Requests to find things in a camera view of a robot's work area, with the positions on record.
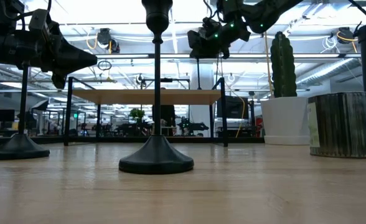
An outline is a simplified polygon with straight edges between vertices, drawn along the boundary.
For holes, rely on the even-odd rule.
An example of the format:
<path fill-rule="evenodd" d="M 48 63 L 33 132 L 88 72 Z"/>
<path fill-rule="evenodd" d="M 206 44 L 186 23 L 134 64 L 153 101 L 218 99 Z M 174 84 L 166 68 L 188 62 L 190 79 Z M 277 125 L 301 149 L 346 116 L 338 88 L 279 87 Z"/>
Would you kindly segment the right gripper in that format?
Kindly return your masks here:
<path fill-rule="evenodd" d="M 238 39 L 247 42 L 251 32 L 242 19 L 234 19 L 225 25 L 205 18 L 198 32 L 190 30 L 187 33 L 189 47 L 192 49 L 190 58 L 217 58 L 222 54 L 223 59 L 230 57 L 230 44 Z M 203 40 L 210 44 L 210 56 L 203 48 Z"/>

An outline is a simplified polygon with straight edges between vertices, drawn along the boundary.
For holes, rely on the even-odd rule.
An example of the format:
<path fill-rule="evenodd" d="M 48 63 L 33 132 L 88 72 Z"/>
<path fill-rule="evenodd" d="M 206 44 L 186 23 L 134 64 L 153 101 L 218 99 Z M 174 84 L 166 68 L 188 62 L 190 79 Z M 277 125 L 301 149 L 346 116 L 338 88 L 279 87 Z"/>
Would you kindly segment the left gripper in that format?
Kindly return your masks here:
<path fill-rule="evenodd" d="M 96 65 L 97 56 L 69 44 L 59 30 L 22 32 L 22 67 L 53 72 L 52 83 L 63 90 L 68 75 Z"/>

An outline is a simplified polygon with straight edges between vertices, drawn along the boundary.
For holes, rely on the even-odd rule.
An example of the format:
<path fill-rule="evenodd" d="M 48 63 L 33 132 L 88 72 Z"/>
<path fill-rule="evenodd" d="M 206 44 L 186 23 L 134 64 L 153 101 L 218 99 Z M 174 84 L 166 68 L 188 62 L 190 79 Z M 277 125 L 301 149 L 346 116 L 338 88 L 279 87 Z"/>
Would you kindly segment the corrugated metal tin can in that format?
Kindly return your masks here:
<path fill-rule="evenodd" d="M 366 159 L 366 92 L 308 98 L 310 155 Z"/>

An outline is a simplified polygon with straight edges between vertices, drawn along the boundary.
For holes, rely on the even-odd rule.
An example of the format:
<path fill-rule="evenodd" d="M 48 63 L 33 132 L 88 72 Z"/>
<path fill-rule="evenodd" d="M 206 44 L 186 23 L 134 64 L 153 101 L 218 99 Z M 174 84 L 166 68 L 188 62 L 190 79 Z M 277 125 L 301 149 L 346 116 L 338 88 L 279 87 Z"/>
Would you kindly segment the long ceiling light strip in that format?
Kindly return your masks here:
<path fill-rule="evenodd" d="M 98 54 L 98 59 L 153 58 L 154 54 Z M 294 54 L 294 58 L 360 58 L 361 54 Z M 161 58 L 191 58 L 189 54 L 161 54 Z M 266 54 L 230 54 L 230 58 L 266 58 Z"/>

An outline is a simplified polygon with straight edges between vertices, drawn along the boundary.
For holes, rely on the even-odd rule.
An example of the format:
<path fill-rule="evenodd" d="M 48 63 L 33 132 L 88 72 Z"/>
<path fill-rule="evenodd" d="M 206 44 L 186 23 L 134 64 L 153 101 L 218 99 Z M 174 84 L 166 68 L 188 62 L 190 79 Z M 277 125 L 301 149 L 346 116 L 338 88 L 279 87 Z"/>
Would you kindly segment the wooden shelf riser black legs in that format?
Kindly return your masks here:
<path fill-rule="evenodd" d="M 72 96 L 75 95 L 98 105 L 97 112 L 101 113 L 101 105 L 155 105 L 154 90 L 97 90 L 89 86 L 87 90 L 74 90 L 73 83 L 86 83 L 75 77 L 68 78 L 67 106 L 65 112 L 64 144 L 69 144 L 70 115 L 72 110 Z M 212 106 L 218 100 L 222 102 L 222 126 L 223 146 L 228 146 L 227 134 L 227 110 L 225 95 L 225 79 L 219 78 L 209 90 L 183 90 L 170 89 L 160 92 L 163 105 L 209 105 Z"/>

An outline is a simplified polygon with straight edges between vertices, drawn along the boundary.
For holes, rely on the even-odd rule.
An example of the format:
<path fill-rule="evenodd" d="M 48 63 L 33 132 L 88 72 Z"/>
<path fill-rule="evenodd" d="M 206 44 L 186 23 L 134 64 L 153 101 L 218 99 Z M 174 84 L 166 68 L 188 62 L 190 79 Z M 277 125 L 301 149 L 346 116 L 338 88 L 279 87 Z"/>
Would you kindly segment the green cactus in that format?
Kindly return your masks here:
<path fill-rule="evenodd" d="M 290 40 L 282 32 L 277 32 L 270 50 L 274 97 L 297 97 L 294 55 Z"/>

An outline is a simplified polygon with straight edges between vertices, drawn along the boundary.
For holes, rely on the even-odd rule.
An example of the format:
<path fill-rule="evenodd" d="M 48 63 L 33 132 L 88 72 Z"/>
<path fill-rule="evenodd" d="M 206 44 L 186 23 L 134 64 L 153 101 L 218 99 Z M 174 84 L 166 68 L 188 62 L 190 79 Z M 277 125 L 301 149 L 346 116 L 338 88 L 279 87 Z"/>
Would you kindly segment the small dark monitor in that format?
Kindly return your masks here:
<path fill-rule="evenodd" d="M 0 110 L 0 122 L 13 122 L 15 120 L 15 110 Z"/>

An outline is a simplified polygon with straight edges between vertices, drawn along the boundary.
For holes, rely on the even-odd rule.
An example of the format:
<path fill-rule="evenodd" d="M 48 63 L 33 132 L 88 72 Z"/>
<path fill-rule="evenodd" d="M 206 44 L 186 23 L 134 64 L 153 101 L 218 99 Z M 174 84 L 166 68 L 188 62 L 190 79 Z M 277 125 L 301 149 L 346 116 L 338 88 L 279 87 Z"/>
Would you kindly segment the person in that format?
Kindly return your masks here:
<path fill-rule="evenodd" d="M 165 136 L 173 136 L 176 133 L 176 114 L 174 105 L 161 105 L 161 132 Z"/>

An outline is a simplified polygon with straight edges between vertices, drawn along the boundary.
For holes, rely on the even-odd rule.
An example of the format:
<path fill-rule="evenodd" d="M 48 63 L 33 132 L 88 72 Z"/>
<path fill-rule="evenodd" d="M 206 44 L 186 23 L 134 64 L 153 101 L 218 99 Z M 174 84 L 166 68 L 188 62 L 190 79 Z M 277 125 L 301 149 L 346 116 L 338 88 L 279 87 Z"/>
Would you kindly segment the green leafy plant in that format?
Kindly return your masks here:
<path fill-rule="evenodd" d="M 145 111 L 139 109 L 139 108 L 133 108 L 129 116 L 135 120 L 137 123 L 141 123 L 143 121 L 143 117 L 145 115 Z"/>

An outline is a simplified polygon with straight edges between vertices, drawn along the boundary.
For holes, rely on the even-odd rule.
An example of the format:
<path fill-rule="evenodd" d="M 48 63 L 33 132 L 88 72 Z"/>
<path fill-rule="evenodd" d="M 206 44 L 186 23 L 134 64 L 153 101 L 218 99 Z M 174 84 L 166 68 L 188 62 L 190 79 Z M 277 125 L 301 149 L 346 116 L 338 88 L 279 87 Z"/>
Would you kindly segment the black wall screen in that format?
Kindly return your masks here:
<path fill-rule="evenodd" d="M 240 98 L 237 96 L 226 96 L 225 107 L 227 110 L 227 118 L 232 119 L 248 119 L 248 98 Z"/>

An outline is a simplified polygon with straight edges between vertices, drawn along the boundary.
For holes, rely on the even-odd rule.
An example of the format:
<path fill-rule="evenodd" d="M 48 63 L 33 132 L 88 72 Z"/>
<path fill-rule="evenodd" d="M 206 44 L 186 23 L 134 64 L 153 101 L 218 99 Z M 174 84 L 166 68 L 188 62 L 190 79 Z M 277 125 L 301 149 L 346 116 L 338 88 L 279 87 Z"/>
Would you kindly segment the black aluminium rig frame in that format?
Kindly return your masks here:
<path fill-rule="evenodd" d="M 7 143 L 11 138 L 0 138 L 0 145 Z M 55 144 L 63 143 L 63 137 L 33 137 L 32 140 L 37 144 Z M 69 143 L 72 142 L 123 142 L 123 143 L 144 143 L 148 137 L 70 137 Z M 223 143 L 222 138 L 203 138 L 203 137 L 167 137 L 171 143 Z M 264 143 L 264 138 L 228 138 L 228 143 Z"/>

